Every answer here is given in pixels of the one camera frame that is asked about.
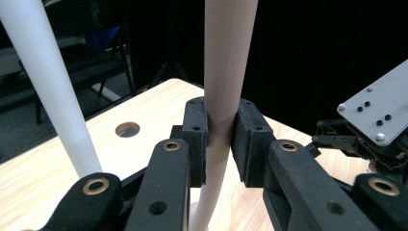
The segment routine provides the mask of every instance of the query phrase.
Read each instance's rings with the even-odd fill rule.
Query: silver mounting plate
[[[408,126],[408,60],[340,104],[337,111],[377,145],[389,145]]]

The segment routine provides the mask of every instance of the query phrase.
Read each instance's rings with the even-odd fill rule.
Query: tapered white pole
[[[258,0],[206,0],[204,105],[209,118],[207,184],[201,187],[190,228],[206,230],[217,205],[230,152],[233,123]]]
[[[40,0],[1,0],[0,20],[79,177],[102,171]]]

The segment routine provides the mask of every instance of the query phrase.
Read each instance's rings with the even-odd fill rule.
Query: white tube
[[[206,230],[217,205],[252,38],[258,0],[206,0],[204,105],[209,118],[207,183],[191,218]]]
[[[102,171],[40,0],[1,0],[0,20],[79,177]]]

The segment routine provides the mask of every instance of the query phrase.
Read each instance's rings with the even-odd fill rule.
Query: wooden tabletop
[[[124,179],[147,166],[157,142],[168,139],[172,125],[181,125],[188,100],[204,90],[170,79],[87,122],[105,172]],[[308,144],[311,138],[267,118],[277,139]],[[136,122],[140,132],[131,138],[115,133],[118,125]],[[327,172],[352,184],[367,171],[368,162],[347,158],[337,150],[321,150],[318,162]],[[0,165],[0,230],[40,229],[78,176],[58,137]],[[199,189],[191,189],[191,203]],[[262,189],[247,189],[240,182],[230,155],[224,183],[209,230],[273,230]]]

